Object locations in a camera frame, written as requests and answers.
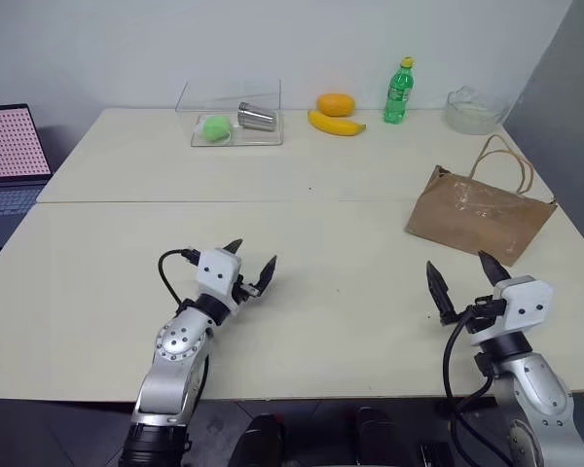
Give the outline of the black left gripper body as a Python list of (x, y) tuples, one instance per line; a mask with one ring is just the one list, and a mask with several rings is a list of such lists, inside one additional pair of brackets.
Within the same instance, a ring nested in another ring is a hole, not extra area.
[(243, 276), (239, 274), (232, 288), (232, 298), (236, 304), (240, 305), (254, 296), (252, 284), (245, 284)]

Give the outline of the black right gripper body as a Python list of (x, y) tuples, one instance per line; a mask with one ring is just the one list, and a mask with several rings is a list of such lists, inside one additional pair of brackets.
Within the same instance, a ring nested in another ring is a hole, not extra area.
[(479, 297), (473, 305), (468, 305), (460, 313), (454, 333), (459, 335), (465, 329), (470, 335), (490, 328), (496, 318), (503, 316), (507, 303), (504, 299), (494, 299), (492, 296)]

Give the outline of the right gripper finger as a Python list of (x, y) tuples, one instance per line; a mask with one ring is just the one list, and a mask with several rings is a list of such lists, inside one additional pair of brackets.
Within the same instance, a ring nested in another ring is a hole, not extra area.
[(437, 268), (430, 262), (425, 266), (426, 280), (428, 290), (433, 302), (438, 308), (439, 317), (442, 325), (457, 323), (459, 314), (456, 313), (454, 305), (448, 294), (448, 286)]
[(510, 273), (493, 255), (484, 250), (480, 250), (478, 256), (483, 271), (490, 283), (498, 283), (511, 278)]

